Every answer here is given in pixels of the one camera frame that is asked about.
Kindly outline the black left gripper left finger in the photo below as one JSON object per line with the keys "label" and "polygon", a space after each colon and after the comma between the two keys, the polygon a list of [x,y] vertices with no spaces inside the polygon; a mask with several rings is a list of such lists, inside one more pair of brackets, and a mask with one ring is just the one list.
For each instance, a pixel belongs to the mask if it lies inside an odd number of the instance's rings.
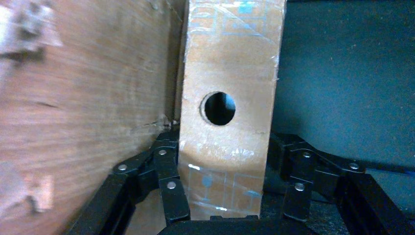
{"label": "black left gripper left finger", "polygon": [[123,235],[136,205],[159,189],[166,228],[162,235],[185,235],[190,208],[178,173],[177,131],[161,133],[148,150],[114,166],[68,235]]}

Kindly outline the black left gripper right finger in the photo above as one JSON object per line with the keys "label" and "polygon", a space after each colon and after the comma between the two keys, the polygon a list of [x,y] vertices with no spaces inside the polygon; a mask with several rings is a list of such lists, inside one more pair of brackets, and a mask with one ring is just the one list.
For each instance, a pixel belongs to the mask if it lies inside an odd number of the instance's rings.
{"label": "black left gripper right finger", "polygon": [[270,135],[268,164],[286,185],[282,218],[310,215],[312,194],[334,203],[352,235],[412,235],[414,226],[363,164],[314,148],[293,134]]}

